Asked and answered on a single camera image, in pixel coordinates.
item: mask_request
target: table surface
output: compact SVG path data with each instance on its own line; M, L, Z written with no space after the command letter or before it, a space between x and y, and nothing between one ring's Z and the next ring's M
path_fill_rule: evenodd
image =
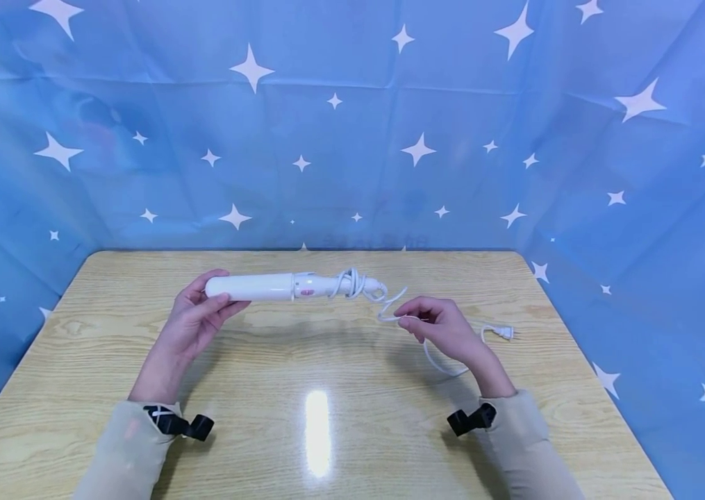
M510 252L100 252L91 256L0 395L0 498L61 499L126 398L174 295L207 269L337 274L349 265L406 296L447 297L491 335L516 386L588 498L668 491L532 273ZM470 374L449 378L363 298L253 304L194 364L185 416L216 426L178 439L154 498L505 496L477 433L446 417L477 407Z

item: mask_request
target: blue cloth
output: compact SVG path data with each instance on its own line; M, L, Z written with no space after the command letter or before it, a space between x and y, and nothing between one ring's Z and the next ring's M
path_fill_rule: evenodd
M0 0L0 389L98 249L303 243L516 249L705 498L705 1Z

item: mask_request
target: person's left hand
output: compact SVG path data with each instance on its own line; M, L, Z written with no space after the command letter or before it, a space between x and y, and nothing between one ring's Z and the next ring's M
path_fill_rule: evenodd
M230 301L227 294L210 298L205 295L207 280L229 274L224 269L211 270L177 294L169 319L135 380L130 401L177 401L190 364L210 345L227 318L250 305L248 301Z
M180 291L153 351L189 364L205 351L224 322L250 305L248 301L230 301L227 294L205 295L209 279L229 275L225 269L210 270Z

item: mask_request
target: black wrist strap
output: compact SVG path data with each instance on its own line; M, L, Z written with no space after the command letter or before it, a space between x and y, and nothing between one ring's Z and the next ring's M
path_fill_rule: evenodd
M466 415L463 410L458 410L447 417L450 427L454 435L457 437L463 436L475 428L489 428L494 418L497 416L497 410L487 402L484 402L471 415Z
M188 436L189 438L205 441L213 428L213 421L205 415L197 415L194 421L188 423L185 418L179 417L176 412L162 405L144 406L144 411L152 419L163 435Z

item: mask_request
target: white power cord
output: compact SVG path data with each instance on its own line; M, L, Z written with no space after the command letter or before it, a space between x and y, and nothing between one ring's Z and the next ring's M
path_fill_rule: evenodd
M382 303L383 304L383 309L380 309L380 312L377 314L377 319L382 322L394 322L394 321L399 321L400 317L416 317L416 316L393 316L393 317L386 317L383 316L385 314L385 311L389 309L391 304L393 304L395 301L398 301L399 298L403 295L405 295L405 292L407 291L407 286L399 292L399 294L396 294L393 296L391 299L387 299L388 296L388 288L385 287L384 284L380 283L379 288L377 291L379 291L379 294L375 294L372 292L368 292L367 290L364 290L364 284L366 283L366 274L359 274L358 270L354 267L351 267L343 273L338 274L337 282L335 284L335 289L328 295L328 298L332 299L335 298L335 296L338 294L339 291L341 291L344 279L348 279L350 282L350 289L349 291L344 294L347 299L355 299L358 295L363 295L369 301L372 302L377 302L377 303ZM496 326L496 325L483 325L482 328L480 328L480 340L483 341L483 343L486 342L485 338L485 331L490 330L496 333L499 337L502 337L506 340L511 340L513 338L513 326ZM469 369L467 367L461 368L453 372L453 370L446 369L444 367L441 367L438 363L435 362L435 360L431 357L430 351L427 351L427 341L425 340L424 342L424 355L427 357L427 361L430 362L431 365L433 365L434 368L436 368L439 372L443 374L447 374L450 377L458 377L460 375L463 375L464 373L468 372Z

